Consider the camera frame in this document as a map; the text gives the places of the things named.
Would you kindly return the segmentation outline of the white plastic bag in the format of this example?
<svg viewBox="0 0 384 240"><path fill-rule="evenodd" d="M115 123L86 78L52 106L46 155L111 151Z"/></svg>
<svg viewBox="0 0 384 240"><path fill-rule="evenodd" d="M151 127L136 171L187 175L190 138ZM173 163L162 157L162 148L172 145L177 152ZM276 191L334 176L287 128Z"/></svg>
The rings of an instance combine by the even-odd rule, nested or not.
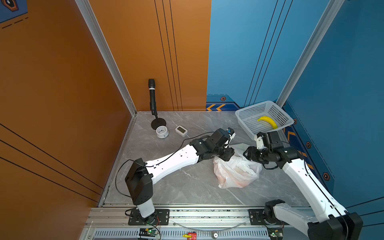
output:
<svg viewBox="0 0 384 240"><path fill-rule="evenodd" d="M214 173L218 179L220 189L244 188L260 177L263 165L247 160L243 153L250 145L231 145L235 150L228 162L214 158Z"/></svg>

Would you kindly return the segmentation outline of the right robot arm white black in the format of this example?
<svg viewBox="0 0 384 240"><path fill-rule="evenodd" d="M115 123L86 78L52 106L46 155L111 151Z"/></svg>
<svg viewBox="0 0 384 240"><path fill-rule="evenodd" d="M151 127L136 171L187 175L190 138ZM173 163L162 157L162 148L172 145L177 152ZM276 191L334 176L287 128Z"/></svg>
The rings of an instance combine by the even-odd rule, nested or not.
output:
<svg viewBox="0 0 384 240"><path fill-rule="evenodd" d="M277 132L258 133L256 145L243 153L247 160L262 165L271 162L283 170L310 204L315 216L311 217L289 206L283 200L265 204L260 216L267 224L286 223L311 240L357 240L363 220L357 213L349 213L311 172L294 147L284 147Z"/></svg>

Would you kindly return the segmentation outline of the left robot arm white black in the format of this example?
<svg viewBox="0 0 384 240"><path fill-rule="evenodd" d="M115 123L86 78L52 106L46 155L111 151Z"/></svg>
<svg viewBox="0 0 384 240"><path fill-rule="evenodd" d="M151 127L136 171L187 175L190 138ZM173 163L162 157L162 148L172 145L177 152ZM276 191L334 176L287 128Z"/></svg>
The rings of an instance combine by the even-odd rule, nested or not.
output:
<svg viewBox="0 0 384 240"><path fill-rule="evenodd" d="M163 158L144 162L141 158L133 161L125 182L133 204L141 218L152 220L156 209L152 200L153 185L162 178L184 167L197 164L215 157L228 162L235 150L229 147L236 133L234 129L218 129L212 135L191 138L186 146Z"/></svg>

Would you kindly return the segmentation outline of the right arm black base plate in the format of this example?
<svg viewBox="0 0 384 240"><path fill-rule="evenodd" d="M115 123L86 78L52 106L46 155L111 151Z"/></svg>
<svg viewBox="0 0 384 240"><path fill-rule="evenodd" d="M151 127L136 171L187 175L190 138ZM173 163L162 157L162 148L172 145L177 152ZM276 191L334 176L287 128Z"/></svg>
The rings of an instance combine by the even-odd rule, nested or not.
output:
<svg viewBox="0 0 384 240"><path fill-rule="evenodd" d="M283 226L285 223L278 220L275 214L265 209L249 209L251 225Z"/></svg>

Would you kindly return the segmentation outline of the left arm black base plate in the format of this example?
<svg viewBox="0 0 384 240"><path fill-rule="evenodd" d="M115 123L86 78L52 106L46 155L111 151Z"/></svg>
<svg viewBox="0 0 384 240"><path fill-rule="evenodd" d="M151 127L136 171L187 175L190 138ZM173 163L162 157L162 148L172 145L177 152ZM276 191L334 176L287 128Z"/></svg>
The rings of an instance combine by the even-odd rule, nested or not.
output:
<svg viewBox="0 0 384 240"><path fill-rule="evenodd" d="M129 226L144 226L144 225L154 225L154 226L167 226L170 219L170 210L169 209L159 209L155 210L153 214L149 217L143 218L138 209L133 209L128 212L125 212L126 216L129 217L128 225Z"/></svg>

